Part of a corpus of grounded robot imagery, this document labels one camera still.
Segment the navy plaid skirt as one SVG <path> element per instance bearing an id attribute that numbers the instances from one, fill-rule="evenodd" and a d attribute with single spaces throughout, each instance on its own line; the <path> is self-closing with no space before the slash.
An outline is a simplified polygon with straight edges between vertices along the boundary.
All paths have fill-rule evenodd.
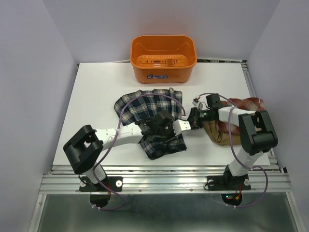
<path id="1" fill-rule="evenodd" d="M 160 111 L 168 111 L 173 116 L 174 120 L 180 119 L 182 116 L 182 101 L 183 93 L 181 91 L 169 89 L 153 89 L 153 90 L 138 90 L 128 93 L 120 97 L 114 104 L 114 110 L 120 116 L 124 106 L 132 99 L 142 96 L 134 100 L 124 110 L 122 116 L 122 124 L 128 125 L 143 119 L 154 117 Z M 164 155 L 182 152 L 187 149 L 183 136 L 171 140 L 166 145 L 159 142 L 148 142 L 141 140 L 140 146 L 151 160 L 158 159 Z"/>

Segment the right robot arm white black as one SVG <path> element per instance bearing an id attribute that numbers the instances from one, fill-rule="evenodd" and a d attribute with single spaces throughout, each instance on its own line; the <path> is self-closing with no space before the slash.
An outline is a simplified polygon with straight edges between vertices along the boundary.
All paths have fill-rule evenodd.
<path id="1" fill-rule="evenodd" d="M 206 109 L 200 106 L 200 96 L 193 100 L 188 122 L 193 130 L 202 127 L 203 122 L 218 120 L 239 128 L 241 149 L 233 153 L 234 160 L 225 167 L 222 175 L 207 176 L 205 189 L 208 191 L 250 190 L 248 172 L 254 163 L 278 144 L 278 138 L 267 111 L 246 111 L 223 105 L 218 93 L 206 93 Z"/>

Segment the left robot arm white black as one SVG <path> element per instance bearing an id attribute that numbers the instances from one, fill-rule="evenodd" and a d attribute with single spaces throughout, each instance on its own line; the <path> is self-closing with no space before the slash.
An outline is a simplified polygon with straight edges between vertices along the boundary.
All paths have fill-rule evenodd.
<path id="1" fill-rule="evenodd" d="M 63 150 L 74 173 L 86 175 L 96 190 L 103 190 L 107 186 L 107 175 L 101 167 L 97 167 L 102 151 L 153 139 L 165 145 L 181 133 L 180 129 L 179 122 L 169 112 L 162 111 L 119 129 L 96 130 L 85 125 L 65 143 Z"/>

